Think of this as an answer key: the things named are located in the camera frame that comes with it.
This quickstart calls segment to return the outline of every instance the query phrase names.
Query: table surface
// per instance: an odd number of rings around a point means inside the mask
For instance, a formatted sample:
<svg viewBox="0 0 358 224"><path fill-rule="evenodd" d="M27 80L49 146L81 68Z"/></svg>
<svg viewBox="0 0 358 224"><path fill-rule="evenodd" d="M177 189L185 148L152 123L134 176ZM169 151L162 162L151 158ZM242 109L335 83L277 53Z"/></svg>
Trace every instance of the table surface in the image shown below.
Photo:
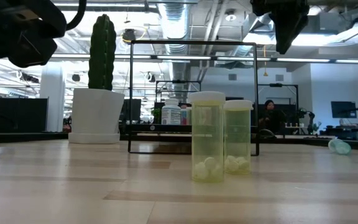
<svg viewBox="0 0 358 224"><path fill-rule="evenodd" d="M132 148L172 143L132 142ZM248 176L191 181L191 156L127 143L0 144L0 223L358 223L358 151L261 145Z"/></svg>

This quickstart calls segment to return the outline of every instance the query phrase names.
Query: white planter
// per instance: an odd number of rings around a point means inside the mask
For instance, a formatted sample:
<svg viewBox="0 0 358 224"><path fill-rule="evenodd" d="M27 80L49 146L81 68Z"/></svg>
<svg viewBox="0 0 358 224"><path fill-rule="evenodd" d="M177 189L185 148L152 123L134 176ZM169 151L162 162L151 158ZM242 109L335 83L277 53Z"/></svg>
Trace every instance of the white planter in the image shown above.
<svg viewBox="0 0 358 224"><path fill-rule="evenodd" d="M70 143L119 142L118 119L124 94L108 90L74 89Z"/></svg>

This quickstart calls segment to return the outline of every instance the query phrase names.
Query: cable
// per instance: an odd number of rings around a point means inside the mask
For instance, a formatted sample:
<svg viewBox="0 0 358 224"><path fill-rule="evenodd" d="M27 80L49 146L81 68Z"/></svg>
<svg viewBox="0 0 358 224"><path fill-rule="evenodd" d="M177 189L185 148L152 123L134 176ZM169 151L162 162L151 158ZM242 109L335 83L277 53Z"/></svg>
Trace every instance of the cable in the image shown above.
<svg viewBox="0 0 358 224"><path fill-rule="evenodd" d="M84 13L86 10L86 0L78 0L78 10L75 17L69 22L66 26L66 31L74 29L84 17Z"/></svg>
<svg viewBox="0 0 358 224"><path fill-rule="evenodd" d="M266 45L264 46L264 57L266 57ZM267 67L267 62L265 62L265 73L264 76L268 76L267 72L266 72L266 67Z"/></svg>

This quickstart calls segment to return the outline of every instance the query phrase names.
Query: potted cactus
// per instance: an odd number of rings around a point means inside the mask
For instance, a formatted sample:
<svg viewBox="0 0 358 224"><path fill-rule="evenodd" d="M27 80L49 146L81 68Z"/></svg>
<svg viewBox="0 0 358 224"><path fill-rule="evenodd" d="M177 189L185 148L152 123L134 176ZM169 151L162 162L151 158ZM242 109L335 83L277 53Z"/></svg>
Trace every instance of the potted cactus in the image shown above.
<svg viewBox="0 0 358 224"><path fill-rule="evenodd" d="M81 144L119 142L118 119L124 95L112 91L116 50L114 25L105 14L93 26L88 89L74 89L71 133L68 140Z"/></svg>

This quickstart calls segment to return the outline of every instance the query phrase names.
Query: computer monitor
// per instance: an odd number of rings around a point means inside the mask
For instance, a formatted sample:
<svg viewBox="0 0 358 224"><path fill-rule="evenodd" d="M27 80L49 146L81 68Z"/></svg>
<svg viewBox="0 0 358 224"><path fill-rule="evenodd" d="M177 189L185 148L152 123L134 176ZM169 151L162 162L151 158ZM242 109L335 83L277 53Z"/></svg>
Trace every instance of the computer monitor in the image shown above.
<svg viewBox="0 0 358 224"><path fill-rule="evenodd" d="M244 97L237 97L237 96L227 96L226 101L228 100L243 100Z"/></svg>
<svg viewBox="0 0 358 224"><path fill-rule="evenodd" d="M162 109L165 106L165 102L154 102L154 109Z"/></svg>
<svg viewBox="0 0 358 224"><path fill-rule="evenodd" d="M119 115L119 119L121 121L129 120L129 99L124 100L124 104L122 104L121 114ZM132 107L131 107L131 120L139 121L140 120L140 108L142 107L142 100L140 99L132 99Z"/></svg>
<svg viewBox="0 0 358 224"><path fill-rule="evenodd" d="M357 118L356 103L348 101L332 101L333 118Z"/></svg>

